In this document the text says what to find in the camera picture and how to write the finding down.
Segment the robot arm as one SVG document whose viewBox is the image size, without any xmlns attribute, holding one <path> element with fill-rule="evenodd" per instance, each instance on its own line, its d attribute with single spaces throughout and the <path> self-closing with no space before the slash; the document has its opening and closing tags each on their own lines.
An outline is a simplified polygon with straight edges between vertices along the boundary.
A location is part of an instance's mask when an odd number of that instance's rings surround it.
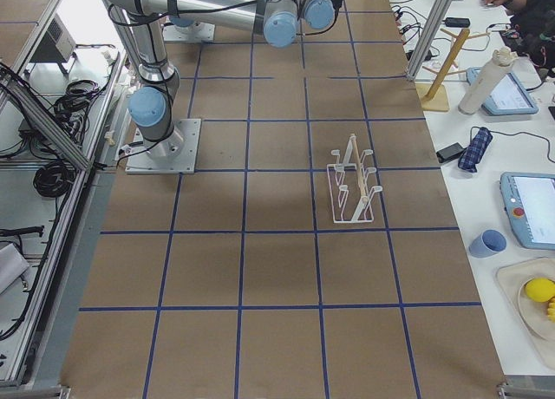
<svg viewBox="0 0 555 399">
<path fill-rule="evenodd" d="M 163 31 L 175 32 L 182 43 L 210 42 L 221 25 L 261 35 L 282 48 L 293 43 L 300 22 L 312 34 L 335 24 L 343 0 L 104 0 L 143 83 L 132 94 L 128 111 L 142 136 L 144 153 L 173 157 L 185 138 L 173 120 L 173 100 L 180 85 L 170 63 Z"/>
</svg>

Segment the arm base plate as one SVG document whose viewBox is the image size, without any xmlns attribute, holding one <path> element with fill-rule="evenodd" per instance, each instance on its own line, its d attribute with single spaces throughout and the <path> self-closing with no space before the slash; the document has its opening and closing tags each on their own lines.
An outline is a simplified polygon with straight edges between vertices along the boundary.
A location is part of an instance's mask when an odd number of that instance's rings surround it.
<svg viewBox="0 0 555 399">
<path fill-rule="evenodd" d="M 174 121 L 173 133 L 147 151 L 153 143 L 144 141 L 136 128 L 134 140 L 140 145 L 130 151 L 126 158 L 128 174 L 174 174 L 194 173 L 199 145 L 201 119 L 178 119 Z"/>
<path fill-rule="evenodd" d="M 215 26 L 210 23 L 193 23 L 186 27 L 164 26 L 162 35 L 166 43 L 211 43 Z"/>
</svg>

